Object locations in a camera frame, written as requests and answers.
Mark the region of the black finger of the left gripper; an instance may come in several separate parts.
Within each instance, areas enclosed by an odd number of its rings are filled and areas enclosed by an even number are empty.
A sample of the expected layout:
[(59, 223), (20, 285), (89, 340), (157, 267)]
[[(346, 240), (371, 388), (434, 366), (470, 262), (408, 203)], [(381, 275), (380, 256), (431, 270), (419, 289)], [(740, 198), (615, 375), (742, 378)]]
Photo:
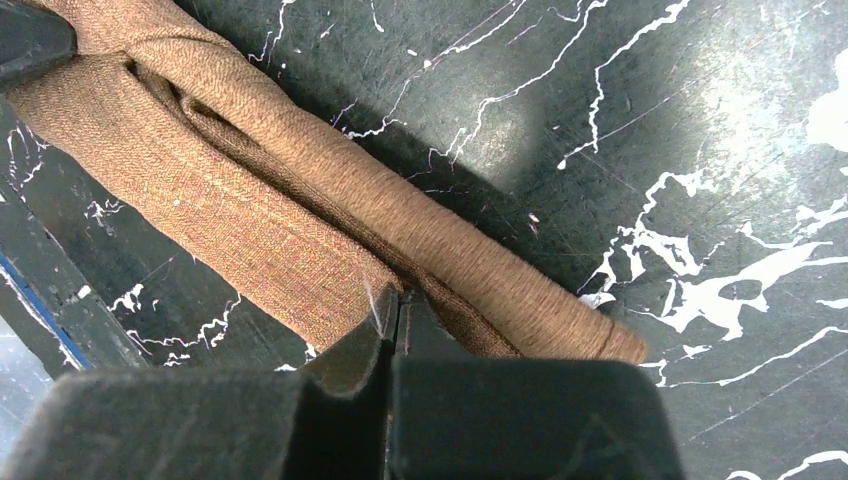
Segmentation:
[(1, 92), (69, 62), (77, 53), (74, 28), (58, 14), (25, 1), (1, 0)]

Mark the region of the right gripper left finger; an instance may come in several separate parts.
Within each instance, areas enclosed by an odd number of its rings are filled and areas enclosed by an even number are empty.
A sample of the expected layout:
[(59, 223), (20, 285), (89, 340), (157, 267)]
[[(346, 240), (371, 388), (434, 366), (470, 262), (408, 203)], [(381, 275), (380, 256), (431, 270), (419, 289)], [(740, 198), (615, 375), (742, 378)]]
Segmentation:
[(380, 479), (394, 288), (294, 371), (96, 369), (49, 390), (5, 479)]

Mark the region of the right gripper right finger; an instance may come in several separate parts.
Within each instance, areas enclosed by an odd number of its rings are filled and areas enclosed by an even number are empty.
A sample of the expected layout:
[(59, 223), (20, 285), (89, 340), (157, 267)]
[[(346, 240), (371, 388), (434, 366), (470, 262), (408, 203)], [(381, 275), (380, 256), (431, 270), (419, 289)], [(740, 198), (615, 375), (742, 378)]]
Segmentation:
[(681, 479), (657, 388), (604, 360), (470, 354), (426, 296), (401, 298), (390, 421), (394, 479)]

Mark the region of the brown burlap napkin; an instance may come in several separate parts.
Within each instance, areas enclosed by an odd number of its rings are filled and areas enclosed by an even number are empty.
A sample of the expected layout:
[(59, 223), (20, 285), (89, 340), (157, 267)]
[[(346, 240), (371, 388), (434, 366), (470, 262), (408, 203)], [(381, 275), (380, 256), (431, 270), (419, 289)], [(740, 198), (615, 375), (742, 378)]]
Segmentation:
[(298, 107), (171, 1), (28, 1), (77, 54), (7, 101), (41, 138), (318, 349), (420, 285), (478, 355), (642, 361), (591, 309)]

